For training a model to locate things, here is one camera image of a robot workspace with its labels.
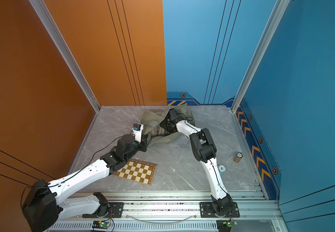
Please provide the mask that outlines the olive green tote bag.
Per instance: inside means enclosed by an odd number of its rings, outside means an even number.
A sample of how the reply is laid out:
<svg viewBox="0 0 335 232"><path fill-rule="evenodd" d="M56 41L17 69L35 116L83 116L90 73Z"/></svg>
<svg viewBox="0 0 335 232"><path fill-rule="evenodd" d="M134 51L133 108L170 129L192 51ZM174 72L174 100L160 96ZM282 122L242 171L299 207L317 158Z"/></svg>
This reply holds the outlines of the olive green tote bag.
<svg viewBox="0 0 335 232"><path fill-rule="evenodd" d="M195 125L195 120L191 109L185 104L174 108L161 111L144 111L141 119L144 129L142 130L142 138L147 139L147 146L154 144L172 143L180 134L175 125L170 120L170 113L176 113L178 119L186 120Z"/></svg>

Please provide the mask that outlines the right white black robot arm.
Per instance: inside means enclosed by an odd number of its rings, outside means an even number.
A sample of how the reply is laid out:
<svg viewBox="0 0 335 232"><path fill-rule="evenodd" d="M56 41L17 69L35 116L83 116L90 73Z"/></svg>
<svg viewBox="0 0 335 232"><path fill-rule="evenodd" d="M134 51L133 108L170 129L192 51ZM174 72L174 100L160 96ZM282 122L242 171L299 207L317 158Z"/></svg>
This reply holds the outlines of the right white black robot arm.
<svg viewBox="0 0 335 232"><path fill-rule="evenodd" d="M170 109L160 126L168 132L179 132L190 139L192 152L207 175L210 188L212 207L215 214L224 217L232 213L234 201L224 186L217 164L217 148L207 128L192 125L183 113Z"/></svg>

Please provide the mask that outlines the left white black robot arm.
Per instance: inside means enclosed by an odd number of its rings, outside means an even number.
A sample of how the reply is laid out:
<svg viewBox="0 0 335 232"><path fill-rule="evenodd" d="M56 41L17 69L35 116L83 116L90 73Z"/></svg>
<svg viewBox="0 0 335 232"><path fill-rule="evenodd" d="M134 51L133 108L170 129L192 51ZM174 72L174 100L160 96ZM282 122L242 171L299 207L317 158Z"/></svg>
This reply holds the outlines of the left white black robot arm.
<svg viewBox="0 0 335 232"><path fill-rule="evenodd" d="M148 135L141 136L139 141L134 135L123 135L110 152L80 171L50 183L44 180L37 181L21 206L31 231L43 232L58 220L78 215L108 217L110 206L103 194L95 192L76 200L69 197L122 169L136 153L147 150L148 139Z"/></svg>

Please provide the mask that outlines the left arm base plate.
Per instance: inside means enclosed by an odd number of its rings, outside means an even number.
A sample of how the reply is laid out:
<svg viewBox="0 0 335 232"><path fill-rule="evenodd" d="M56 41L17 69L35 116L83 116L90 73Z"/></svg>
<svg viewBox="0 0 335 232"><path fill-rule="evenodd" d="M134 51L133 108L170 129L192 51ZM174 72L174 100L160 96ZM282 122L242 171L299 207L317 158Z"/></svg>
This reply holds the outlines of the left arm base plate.
<svg viewBox="0 0 335 232"><path fill-rule="evenodd" d="M101 204L93 214L83 214L83 218L121 218L124 210L124 203L115 202Z"/></svg>

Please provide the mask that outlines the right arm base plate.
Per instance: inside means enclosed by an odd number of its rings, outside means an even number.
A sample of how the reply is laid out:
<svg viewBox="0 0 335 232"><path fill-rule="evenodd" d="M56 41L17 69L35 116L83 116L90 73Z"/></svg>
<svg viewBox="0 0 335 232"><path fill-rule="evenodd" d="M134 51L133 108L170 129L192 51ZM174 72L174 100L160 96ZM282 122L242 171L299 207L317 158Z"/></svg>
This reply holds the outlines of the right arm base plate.
<svg viewBox="0 0 335 232"><path fill-rule="evenodd" d="M200 216L202 218L221 217L221 218L239 218L240 210L238 204L233 204L227 209L215 206L214 202L200 202L199 203Z"/></svg>

